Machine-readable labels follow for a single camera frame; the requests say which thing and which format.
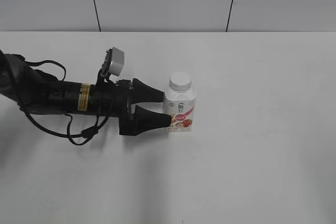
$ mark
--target black cable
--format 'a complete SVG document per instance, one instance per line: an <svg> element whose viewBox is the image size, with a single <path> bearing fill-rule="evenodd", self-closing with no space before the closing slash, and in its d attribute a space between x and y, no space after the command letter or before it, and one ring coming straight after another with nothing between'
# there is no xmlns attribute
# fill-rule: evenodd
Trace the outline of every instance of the black cable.
<svg viewBox="0 0 336 224"><path fill-rule="evenodd" d="M3 52L2 52L1 50L0 50L0 57L2 57L2 58L5 60L5 62L6 62L6 66L5 66L5 68L6 68L6 71L7 71L7 73L8 73L8 76L9 76L9 79L10 79L10 81L11 81L11 84L12 84L12 86L13 86L13 88L14 88L14 92L15 92L15 95L16 95L17 100L18 100L18 105L20 106L20 108L22 109L22 111L25 113L25 115L26 115L26 117L29 119L29 121L30 121L35 127L37 127L38 129L40 129L41 131L44 131L44 132L46 132L46 133L48 133L48 134L50 134L50 135L53 135L53 136L62 137L62 138L68 138L68 139L70 140L70 138L69 138L69 134L68 134L68 133L67 133L67 134L61 134L61 133L58 133L58 132L55 132L55 131L51 131L51 130L49 130L49 129L43 127L42 125L40 125L38 122L35 121L35 119L34 119L34 118L31 116L31 114L28 112L28 110L27 110L25 104L24 104L23 101L22 101L22 97L21 97L21 94L20 94L20 92L19 92L19 87L17 86L17 83L16 83L16 81L15 81L15 77L14 77L14 74L13 74L13 71L12 71L12 68L11 68L11 65L10 65L10 63L9 63L9 61L8 61L8 59L7 59L7 57L3 54ZM97 129L101 129L101 128L107 123L107 121L108 121L108 119L109 119L109 116L110 116L111 112L112 112L112 105L111 105L111 107L110 107L110 111L109 111L109 113L106 115L106 117L105 117L104 120L101 122L101 124L97 127ZM79 137L83 137L83 132L84 132L84 131L82 131L81 134L70 135L70 137L71 137L71 138L79 138Z"/></svg>
<svg viewBox="0 0 336 224"><path fill-rule="evenodd" d="M66 77L66 75L67 75L67 69L66 69L61 63L58 63L58 62L53 61L53 60L43 60L43 61L39 61L39 62L25 61L25 63L27 63L27 65L30 66L30 67L39 67L39 66L41 66L41 65L43 65L43 64L46 64L46 63L50 63L50 64L57 65L57 66L59 66L60 68L62 68L63 71L64 71L64 76L63 76L62 81L65 80L65 77Z"/></svg>

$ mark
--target robotic arm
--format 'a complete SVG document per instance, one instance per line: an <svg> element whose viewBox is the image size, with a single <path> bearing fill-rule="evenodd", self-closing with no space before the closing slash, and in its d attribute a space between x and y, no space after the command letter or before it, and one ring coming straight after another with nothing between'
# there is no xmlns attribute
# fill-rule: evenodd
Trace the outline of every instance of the robotic arm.
<svg viewBox="0 0 336 224"><path fill-rule="evenodd" d="M0 94L18 103L27 118L39 129L59 137L68 138L73 144L83 145L93 138L105 125L109 117L119 118L120 135L136 136L142 132L168 127L171 123L169 115L155 113L131 105L140 102L162 102L163 92L147 86L138 79L120 80L116 83L109 80L111 74L119 76L124 54L117 48L109 49L105 61L98 72L96 84L59 81L55 76L34 70L31 67L54 61L28 62L21 55L3 54L0 51ZM71 117L67 134L50 131L38 124L31 116L47 114L64 114ZM70 114L95 115L94 126L85 129L81 134L71 135ZM98 124L99 117L104 116ZM73 138L83 137L81 144Z"/></svg>

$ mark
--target white bottle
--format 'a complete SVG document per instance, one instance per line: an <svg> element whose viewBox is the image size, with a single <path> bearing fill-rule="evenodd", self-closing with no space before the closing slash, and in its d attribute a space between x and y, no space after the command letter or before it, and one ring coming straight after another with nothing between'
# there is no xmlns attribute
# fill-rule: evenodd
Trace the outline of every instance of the white bottle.
<svg viewBox="0 0 336 224"><path fill-rule="evenodd" d="M185 72L170 76L164 91L163 112L172 116L169 132L191 131L196 100L196 90L191 77Z"/></svg>

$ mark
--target table surface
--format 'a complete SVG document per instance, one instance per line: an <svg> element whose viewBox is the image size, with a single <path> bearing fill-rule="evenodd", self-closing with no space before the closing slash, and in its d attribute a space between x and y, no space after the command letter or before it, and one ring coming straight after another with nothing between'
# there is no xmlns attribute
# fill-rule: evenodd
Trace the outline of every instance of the table surface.
<svg viewBox="0 0 336 224"><path fill-rule="evenodd" d="M193 132L119 136L111 119L82 147L0 97L1 223L336 222L336 33L5 32L0 42L83 83L115 46L121 79L164 89L185 71L198 95ZM68 122L36 119L59 132ZM75 116L73 131L94 120Z"/></svg>

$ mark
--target white bottle cap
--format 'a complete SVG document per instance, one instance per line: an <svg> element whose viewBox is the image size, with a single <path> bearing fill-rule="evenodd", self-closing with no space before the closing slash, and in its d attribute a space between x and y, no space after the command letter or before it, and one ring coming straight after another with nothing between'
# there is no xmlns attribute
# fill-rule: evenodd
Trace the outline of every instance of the white bottle cap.
<svg viewBox="0 0 336 224"><path fill-rule="evenodd" d="M170 76L169 86L178 92L187 91L191 87L191 77L185 72L173 73Z"/></svg>

